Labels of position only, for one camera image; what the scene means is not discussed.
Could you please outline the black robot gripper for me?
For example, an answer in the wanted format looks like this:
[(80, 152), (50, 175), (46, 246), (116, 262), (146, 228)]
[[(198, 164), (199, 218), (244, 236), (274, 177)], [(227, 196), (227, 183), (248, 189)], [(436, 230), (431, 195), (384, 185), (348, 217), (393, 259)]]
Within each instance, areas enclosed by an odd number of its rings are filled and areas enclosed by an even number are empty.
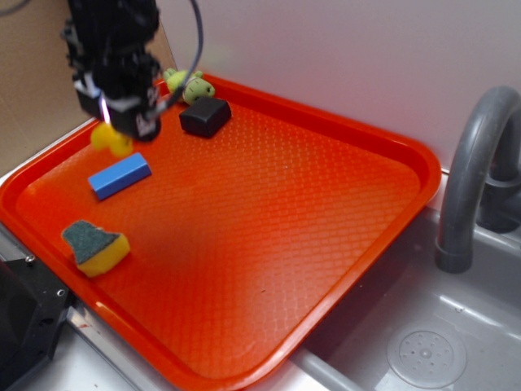
[(68, 8), (62, 37), (81, 108), (125, 136), (152, 141), (161, 128), (152, 114), (160, 64), (146, 45), (159, 28), (156, 3), (74, 0)]

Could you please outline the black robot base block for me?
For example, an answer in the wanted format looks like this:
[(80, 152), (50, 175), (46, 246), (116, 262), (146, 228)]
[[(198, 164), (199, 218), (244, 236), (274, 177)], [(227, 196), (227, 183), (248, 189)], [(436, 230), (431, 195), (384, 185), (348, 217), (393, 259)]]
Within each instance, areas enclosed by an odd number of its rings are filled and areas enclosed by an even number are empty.
[(13, 390), (52, 361), (72, 294), (33, 255), (1, 262), (1, 389)]

